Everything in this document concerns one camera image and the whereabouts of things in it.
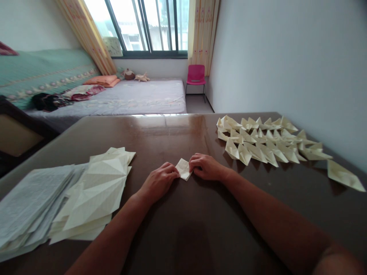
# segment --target plastic chair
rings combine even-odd
[[[204,87],[203,87],[203,96],[204,96],[204,103],[206,103],[205,84],[206,84],[206,81],[205,81],[205,66],[204,65],[190,65],[190,66],[188,66],[188,74],[187,74],[185,94],[187,93],[187,86],[188,85],[204,85]]]

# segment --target mattress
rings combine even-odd
[[[51,113],[27,110],[60,133],[85,116],[186,113],[182,79],[152,79],[149,82],[120,81],[115,87]]]

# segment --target window bar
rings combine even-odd
[[[116,31],[116,34],[117,34],[117,38],[119,39],[120,41],[120,44],[121,44],[121,47],[122,47],[122,53],[126,52],[126,46],[125,46],[125,43],[123,41],[123,38],[122,38],[122,34],[121,34],[121,29],[120,29],[120,26],[117,24],[117,20],[116,20],[116,17],[115,17],[115,14],[114,14],[114,11],[112,9],[112,6],[111,6],[111,3],[110,3],[110,0],[104,0],[105,3],[106,3],[106,6],[107,6],[107,9],[108,9],[108,12],[110,14],[110,17],[111,17],[111,20],[112,20],[112,23],[115,27],[115,31]]]
[[[157,15],[158,15],[159,35],[161,36],[161,45],[162,45],[162,50],[164,50],[164,48],[163,48],[162,28],[161,28],[161,18],[160,18],[160,16],[159,16],[158,0],[156,0],[156,7],[157,7]]]
[[[135,12],[135,18],[136,18],[136,23],[137,23],[138,29],[139,29],[141,44],[143,45],[143,49],[146,50],[145,43],[144,43],[144,38],[143,38],[143,32],[141,31],[140,20],[139,20],[139,16],[138,16],[138,10],[136,9],[135,0],[131,0],[131,2],[133,4],[133,8],[134,8],[134,12]]]
[[[149,31],[148,20],[146,18],[144,0],[138,1],[138,4],[139,4],[139,9],[140,9],[141,19],[144,20],[144,22],[145,22],[143,24],[143,27],[144,27],[144,31],[145,31],[146,41],[147,41],[147,43],[149,41],[150,52],[152,52],[153,51],[153,45],[152,45],[152,40],[150,38],[150,31]]]
[[[175,42],[176,42],[176,53],[179,53],[179,34],[178,34],[178,26],[177,26],[177,2],[173,0],[173,15],[175,19]]]
[[[180,0],[180,45],[181,45],[181,50],[183,50],[183,47],[182,47],[182,0]]]
[[[172,50],[171,20],[169,18],[169,4],[168,4],[168,0],[166,0],[166,6],[167,6],[167,17],[168,17],[169,50]]]

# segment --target wooden table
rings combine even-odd
[[[316,162],[280,163],[275,168],[256,160],[247,167],[233,161],[224,151],[225,142],[217,138],[216,122],[222,116],[85,117],[3,178],[0,198],[32,169],[86,163],[91,155],[125,146],[136,156],[122,195],[123,205],[150,171],[166,161],[177,164],[180,158],[189,160],[199,152],[233,168],[367,262],[367,194],[328,179],[325,170],[313,167]],[[280,117],[278,113],[230,116],[237,121],[249,116],[262,121]],[[367,182],[366,174],[330,150],[325,152],[362,183]],[[44,244],[1,263],[0,273],[63,274],[88,244],[69,240]],[[132,242],[123,273],[284,274],[288,270],[223,185],[192,175],[187,182],[175,180],[168,194],[151,208]]]

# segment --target floor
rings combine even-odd
[[[202,95],[186,96],[187,113],[214,113],[208,100],[204,103]]]

